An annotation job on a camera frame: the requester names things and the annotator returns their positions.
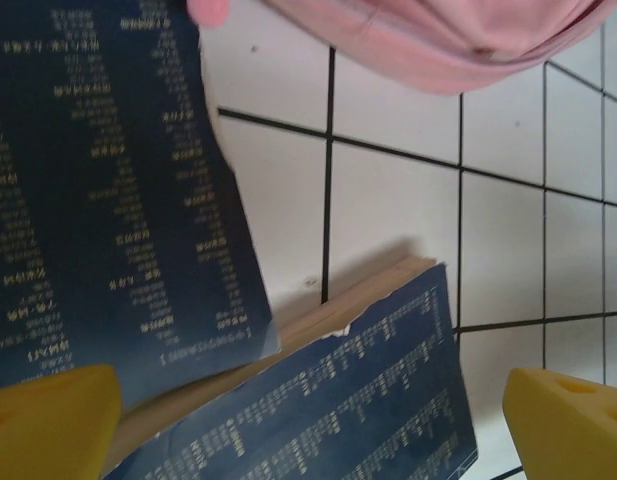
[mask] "yellow object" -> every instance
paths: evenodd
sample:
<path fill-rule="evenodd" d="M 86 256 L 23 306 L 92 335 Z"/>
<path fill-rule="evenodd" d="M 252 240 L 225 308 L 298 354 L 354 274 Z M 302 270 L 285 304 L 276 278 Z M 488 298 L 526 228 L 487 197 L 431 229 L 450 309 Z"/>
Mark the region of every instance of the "yellow object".
<path fill-rule="evenodd" d="M 617 479 L 617 388 L 515 369 L 503 407 L 528 480 Z"/>
<path fill-rule="evenodd" d="M 0 390 L 0 480 L 95 480 L 121 415 L 112 367 Z"/>

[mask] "white floor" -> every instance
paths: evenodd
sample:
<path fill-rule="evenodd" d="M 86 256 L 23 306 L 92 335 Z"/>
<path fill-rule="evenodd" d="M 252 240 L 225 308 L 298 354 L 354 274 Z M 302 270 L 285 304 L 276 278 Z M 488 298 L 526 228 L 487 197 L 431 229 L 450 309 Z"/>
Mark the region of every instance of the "white floor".
<path fill-rule="evenodd" d="M 256 0 L 232 9 L 202 45 L 278 321 L 405 252 L 446 262 L 480 449 L 464 478 L 524 478 L 506 475 L 511 368 L 617 386 L 617 12 L 460 98 L 331 58 Z"/>

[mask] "dark blue page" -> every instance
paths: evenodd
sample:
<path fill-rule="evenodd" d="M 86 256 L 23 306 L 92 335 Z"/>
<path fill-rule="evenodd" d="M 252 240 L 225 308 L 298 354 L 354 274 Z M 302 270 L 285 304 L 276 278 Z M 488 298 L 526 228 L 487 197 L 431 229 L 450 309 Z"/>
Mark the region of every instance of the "dark blue page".
<path fill-rule="evenodd" d="M 278 350 L 175 0 L 0 0 L 0 387 L 110 363 L 124 405 Z"/>
<path fill-rule="evenodd" d="M 107 478 L 459 478 L 476 460 L 435 267 L 162 432 Z"/>

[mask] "black grout line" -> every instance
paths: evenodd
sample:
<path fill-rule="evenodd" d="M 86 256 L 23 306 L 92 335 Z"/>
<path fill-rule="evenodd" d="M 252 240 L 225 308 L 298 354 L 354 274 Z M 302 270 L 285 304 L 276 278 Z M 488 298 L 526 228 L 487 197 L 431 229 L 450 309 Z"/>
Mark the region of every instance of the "black grout line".
<path fill-rule="evenodd" d="M 567 77 L 570 77 L 572 80 L 575 80 L 576 82 L 582 84 L 583 86 L 588 87 L 590 90 L 594 90 L 597 93 L 603 93 L 603 90 L 600 87 L 592 83 L 590 80 L 586 80 L 585 78 L 580 77 L 579 75 L 574 73 L 572 70 L 569 70 L 566 67 L 562 67 L 561 65 L 553 62 L 552 60 L 548 60 L 548 62 L 546 63 L 550 65 L 552 68 L 554 68 L 555 70 L 558 70 L 559 72 L 563 73 Z"/>
<path fill-rule="evenodd" d="M 599 28 L 601 37 L 601 55 L 599 56 L 599 67 L 601 68 L 601 91 L 606 91 L 606 23 L 602 23 Z"/>
<path fill-rule="evenodd" d="M 328 301 L 330 275 L 330 214 L 332 202 L 332 130 L 335 117 L 335 60 L 336 51 L 330 47 L 328 56 L 328 106 L 326 119 L 326 166 L 324 178 L 324 237 L 321 271 L 321 303 Z"/>
<path fill-rule="evenodd" d="M 549 317 L 549 318 L 533 318 L 530 320 L 516 320 L 512 322 L 501 323 L 484 323 L 481 325 L 469 325 L 463 326 L 457 329 L 457 333 L 474 333 L 484 332 L 488 330 L 502 330 L 505 328 L 517 328 L 517 327 L 529 327 L 533 325 L 548 325 L 551 323 L 565 323 L 576 322 L 577 320 L 589 320 L 595 318 L 604 317 L 617 317 L 617 311 L 615 312 L 596 312 L 596 313 L 584 313 L 580 315 L 567 315 L 563 317 Z"/>
<path fill-rule="evenodd" d="M 601 88 L 606 88 L 606 24 L 601 25 Z M 606 199 L 606 99 L 601 99 L 601 198 Z M 606 311 L 606 205 L 601 205 L 601 310 Z M 606 316 L 601 319 L 602 372 L 606 384 Z"/>
<path fill-rule="evenodd" d="M 547 135 L 547 124 L 548 124 L 548 67 L 547 64 L 544 63 L 542 67 L 542 203 L 543 203 L 543 219 L 542 219 L 542 299 L 541 299 L 541 316 L 542 319 L 546 319 L 546 288 L 547 288 L 547 208 L 546 208 L 546 197 L 548 196 L 546 192 L 546 178 L 548 174 L 548 135 Z M 543 368 L 546 368 L 546 323 L 544 322 L 542 326 L 541 332 L 541 365 Z"/>
<path fill-rule="evenodd" d="M 463 261 L 463 217 L 464 217 L 464 94 L 459 95 L 459 152 L 457 192 L 457 349 L 461 351 L 461 263 Z"/>
<path fill-rule="evenodd" d="M 602 52 L 602 56 L 603 56 L 604 62 L 605 62 L 605 54 L 603 54 L 603 52 Z M 566 67 L 562 67 L 561 65 L 559 65 L 558 63 L 553 62 L 552 60 L 548 60 L 548 65 L 550 65 L 555 70 L 558 70 L 559 72 L 563 73 L 567 77 L 570 77 L 572 80 L 576 81 L 577 83 L 580 83 L 583 86 L 588 87 L 589 89 L 594 90 L 595 92 L 602 94 L 605 98 L 608 98 L 608 99 L 612 100 L 613 102 L 617 103 L 617 96 L 613 95 L 610 92 L 607 92 L 605 90 L 604 83 L 602 83 L 601 87 L 598 87 L 594 83 L 586 80 L 585 78 L 580 77 L 579 75 L 577 75 L 573 71 L 567 69 Z M 605 82 L 605 72 L 603 72 L 603 71 L 602 71 L 602 82 Z"/>
<path fill-rule="evenodd" d="M 336 142 L 343 143 L 351 147 L 359 147 L 359 148 L 365 148 L 367 150 L 374 150 L 376 152 L 381 152 L 381 153 L 386 153 L 388 155 L 394 155 L 397 157 L 407 158 L 409 160 L 417 160 L 422 163 L 428 163 L 431 165 L 436 165 L 438 167 L 450 168 L 453 170 L 457 170 L 459 168 L 456 163 L 448 162 L 445 160 L 439 160 L 436 158 L 430 158 L 424 155 L 417 155 L 416 153 L 410 153 L 404 150 L 398 150 L 398 149 L 387 147 L 384 145 L 377 145 L 374 143 L 365 142 L 363 140 L 358 140 L 356 138 L 345 137 L 343 135 L 333 135 L 333 139 Z"/>
<path fill-rule="evenodd" d="M 322 132 L 319 130 L 315 130 L 315 129 L 311 129 L 311 128 L 307 128 L 307 127 L 301 127 L 299 125 L 294 125 L 291 123 L 285 123 L 285 122 L 280 122 L 278 120 L 273 120 L 273 119 L 269 119 L 269 118 L 263 118 L 263 117 L 259 117 L 256 115 L 251 115 L 248 113 L 243 113 L 243 112 L 238 112 L 235 110 L 230 110 L 230 109 L 226 109 L 226 108 L 219 108 L 219 114 L 223 117 L 228 117 L 228 118 L 233 118 L 233 119 L 237 119 L 237 120 L 243 120 L 246 122 L 250 122 L 250 123 L 255 123 L 258 125 L 263 125 L 263 126 L 267 126 L 267 127 L 272 127 L 272 128 L 277 128 L 280 130 L 286 130 L 289 132 L 294 132 L 294 133 L 299 133 L 299 134 L 303 134 L 303 135 L 308 135 L 310 137 L 316 137 L 316 138 L 320 138 L 320 139 L 329 139 L 329 135 L 327 134 L 327 132 Z M 549 193 L 556 193 L 558 195 L 564 195 L 566 197 L 570 197 L 570 198 L 576 198 L 579 200 L 586 200 L 589 202 L 594 202 L 594 203 L 599 203 L 599 204 L 603 204 L 603 205 L 607 205 L 610 207 L 615 207 L 617 208 L 617 203 L 616 202 L 611 202 L 608 200 L 604 200 L 602 198 L 598 198 L 598 197 L 591 197 L 588 195 L 582 195 L 580 193 L 575 193 L 575 192 L 570 192 L 568 190 L 562 190 L 560 188 L 555 188 L 555 187 L 549 187 L 546 186 L 544 187 L 542 184 L 539 183 L 534 183 L 534 182 L 528 182 L 526 180 L 521 180 L 521 179 L 516 179 L 516 178 L 512 178 L 512 177 L 506 177 L 505 175 L 500 175 L 497 173 L 493 173 L 493 172 L 488 172 L 486 170 L 480 170 L 478 168 L 473 168 L 473 167 L 466 167 L 463 165 L 459 165 L 459 164 L 455 164 L 452 162 L 448 162 L 445 160 L 439 160 L 436 158 L 430 158 L 430 157 L 426 157 L 423 155 L 417 155 L 414 153 L 410 153 L 410 152 L 405 152 L 403 150 L 398 150 L 398 149 L 394 149 L 394 148 L 390 148 L 390 147 L 386 147 L 383 145 L 376 145 L 373 143 L 369 143 L 369 142 L 364 142 L 362 140 L 357 140 L 354 138 L 350 138 L 350 137 L 344 137 L 341 135 L 332 135 L 331 139 L 333 141 L 333 143 L 343 143 L 345 145 L 349 145 L 349 146 L 353 146 L 353 147 L 359 147 L 359 148 L 364 148 L 367 150 L 372 150 L 375 152 L 379 152 L 379 153 L 385 153 L 388 155 L 393 155 L 396 157 L 401 157 L 401 158 L 405 158 L 405 159 L 409 159 L 409 160 L 415 160 L 418 162 L 422 162 L 422 163 L 427 163 L 430 165 L 436 165 L 438 167 L 442 167 L 442 168 L 448 168 L 448 169 L 452 169 L 452 170 L 459 170 L 460 172 L 464 172 L 464 173 L 470 173 L 473 175 L 478 175 L 480 177 L 485 177 L 485 178 L 491 178 L 493 180 L 500 180 L 502 182 L 508 182 L 514 185 L 519 185 L 522 187 L 528 187 L 528 188 L 535 188 L 535 189 L 540 189 L 540 190 L 546 190 Z"/>
<path fill-rule="evenodd" d="M 497 475 L 496 477 L 492 478 L 491 480 L 505 480 L 506 478 L 510 478 L 513 475 L 517 475 L 518 473 L 521 473 L 523 471 L 524 471 L 523 467 L 513 468 L 512 470 L 509 470 L 506 473 L 502 473 L 501 475 Z"/>
<path fill-rule="evenodd" d="M 251 115 L 245 112 L 239 112 L 229 108 L 219 107 L 217 109 L 219 115 L 227 118 L 234 118 L 235 120 L 243 120 L 244 122 L 256 123 L 258 125 L 264 125 L 266 127 L 277 128 L 280 130 L 287 130 L 289 132 L 301 133 L 302 135 L 308 135 L 309 137 L 326 138 L 326 132 L 319 130 L 313 130 L 312 128 L 301 127 L 292 123 L 280 122 L 271 118 L 259 117 L 257 115 Z"/>

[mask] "yellow plastic piece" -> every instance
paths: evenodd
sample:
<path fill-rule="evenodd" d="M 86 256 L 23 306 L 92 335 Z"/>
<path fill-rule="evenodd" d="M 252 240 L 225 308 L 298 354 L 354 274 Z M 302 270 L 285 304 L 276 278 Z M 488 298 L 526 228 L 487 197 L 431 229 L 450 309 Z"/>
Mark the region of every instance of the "yellow plastic piece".
<path fill-rule="evenodd" d="M 529 480 L 617 479 L 617 388 L 515 369 L 503 407 Z"/>
<path fill-rule="evenodd" d="M 121 415 L 107 365 L 0 390 L 0 480 L 95 480 Z"/>

